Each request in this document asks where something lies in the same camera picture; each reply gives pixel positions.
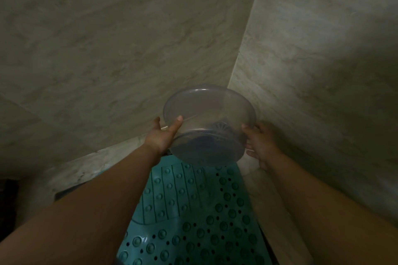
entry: clear plastic bowl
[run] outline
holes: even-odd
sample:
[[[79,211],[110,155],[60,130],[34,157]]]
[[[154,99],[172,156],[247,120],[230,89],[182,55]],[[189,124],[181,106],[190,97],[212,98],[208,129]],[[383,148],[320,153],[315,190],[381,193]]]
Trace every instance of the clear plastic bowl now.
[[[238,161],[246,144],[241,125],[256,123],[256,112],[245,97],[215,85],[190,87],[172,95],[163,107],[163,118],[170,126],[179,115],[184,123],[170,150],[183,162],[200,166]]]

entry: marble wall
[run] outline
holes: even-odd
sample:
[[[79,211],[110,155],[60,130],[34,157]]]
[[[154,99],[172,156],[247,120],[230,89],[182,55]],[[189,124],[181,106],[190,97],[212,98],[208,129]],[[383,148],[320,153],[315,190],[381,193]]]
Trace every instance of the marble wall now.
[[[253,0],[2,0],[0,174],[147,131],[167,97],[226,86]]]
[[[255,0],[229,87],[306,169],[398,222],[398,0]]]

